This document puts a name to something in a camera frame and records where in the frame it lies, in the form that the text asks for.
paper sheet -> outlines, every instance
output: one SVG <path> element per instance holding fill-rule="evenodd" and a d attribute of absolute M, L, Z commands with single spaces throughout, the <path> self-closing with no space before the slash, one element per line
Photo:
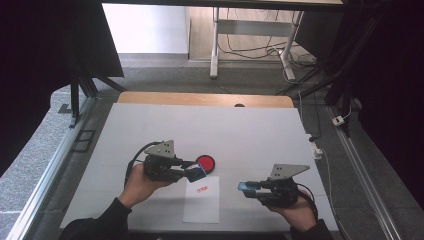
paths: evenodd
<path fill-rule="evenodd" d="M 183 222 L 219 223 L 219 177 L 187 181 Z"/>

gray floor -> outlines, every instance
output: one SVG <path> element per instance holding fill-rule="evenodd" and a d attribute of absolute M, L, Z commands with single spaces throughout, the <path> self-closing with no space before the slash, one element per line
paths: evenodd
<path fill-rule="evenodd" d="M 212 81 L 209 79 L 207 63 L 188 62 L 180 57 L 169 58 L 165 55 L 144 55 L 141 59 L 134 57 L 134 55 L 121 55 L 126 78 L 114 79 L 128 90 L 274 95 L 289 86 L 282 77 L 280 64 L 220 63 L 219 78 Z M 302 76 L 305 71 L 296 70 L 296 74 Z M 321 77 L 317 76 L 311 81 L 320 79 Z M 95 99 L 93 111 L 90 112 L 89 119 L 83 127 L 87 134 L 91 133 L 90 131 L 94 132 L 94 138 L 91 144 L 87 142 L 74 144 L 73 149 L 80 151 L 72 151 L 68 155 L 26 239 L 57 239 L 60 234 L 61 219 L 90 159 L 109 110 L 118 98 L 115 90 L 101 82 L 96 84 L 99 97 Z M 296 96 L 297 90 L 308 88 L 310 85 L 296 86 L 287 94 Z M 336 134 L 336 129 L 331 124 L 326 106 L 322 104 L 325 91 L 317 92 L 315 99 L 314 96 L 302 99 L 301 106 L 306 131 L 318 136 L 318 124 L 321 127 L 321 137 L 316 140 L 316 143 L 328 155 L 332 197 L 337 218 L 352 239 L 386 239 Z M 69 102 L 67 87 L 52 95 L 52 107 L 45 121 L 12 167 L 0 179 L 2 202 L 0 239 L 5 239 L 9 234 L 61 142 L 64 131 L 70 123 L 70 114 L 58 114 L 58 112 L 62 104 L 69 104 Z M 295 105 L 300 110 L 300 102 L 296 101 Z M 357 113 L 358 109 L 354 108 L 350 118 L 351 139 L 386 203 L 402 239 L 423 239 L 423 210 L 412 198 L 381 152 L 363 132 L 357 121 Z M 330 190 L 328 164 L 325 159 L 317 161 L 327 192 Z M 338 233 L 334 233 L 334 236 L 336 239 L 342 239 Z"/>

person's arm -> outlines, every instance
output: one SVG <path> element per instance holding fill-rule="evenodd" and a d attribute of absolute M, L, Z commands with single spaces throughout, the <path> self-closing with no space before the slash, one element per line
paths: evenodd
<path fill-rule="evenodd" d="M 309 203 L 301 196 L 289 208 L 268 207 L 272 212 L 283 216 L 290 224 L 290 234 L 293 240 L 332 240 L 333 236 L 324 220 L 315 220 Z"/>
<path fill-rule="evenodd" d="M 153 182 L 144 174 L 143 164 L 133 167 L 124 191 L 114 199 L 109 208 L 97 219 L 77 219 L 69 223 L 59 240 L 102 240 L 126 239 L 128 237 L 127 218 L 131 208 L 149 198 L 169 182 Z"/>

white tabletop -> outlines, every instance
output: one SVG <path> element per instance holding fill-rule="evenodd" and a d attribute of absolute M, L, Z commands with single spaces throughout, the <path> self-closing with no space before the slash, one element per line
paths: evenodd
<path fill-rule="evenodd" d="M 174 140 L 187 161 L 208 154 L 210 176 L 220 178 L 219 223 L 183 222 L 186 179 L 159 189 L 135 206 L 128 219 L 136 231 L 288 231 L 284 219 L 247 199 L 239 182 L 266 180 L 275 163 L 311 169 L 294 177 L 314 193 L 320 218 L 337 230 L 297 109 L 114 104 L 61 227 L 99 217 L 123 189 L 128 162 L 144 145 Z"/>

red circle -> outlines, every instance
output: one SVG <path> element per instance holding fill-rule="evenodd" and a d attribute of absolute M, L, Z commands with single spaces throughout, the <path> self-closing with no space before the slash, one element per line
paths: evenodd
<path fill-rule="evenodd" d="M 197 158 L 196 162 L 200 164 L 206 173 L 211 173 L 215 168 L 215 160 L 208 155 L 202 155 Z"/>

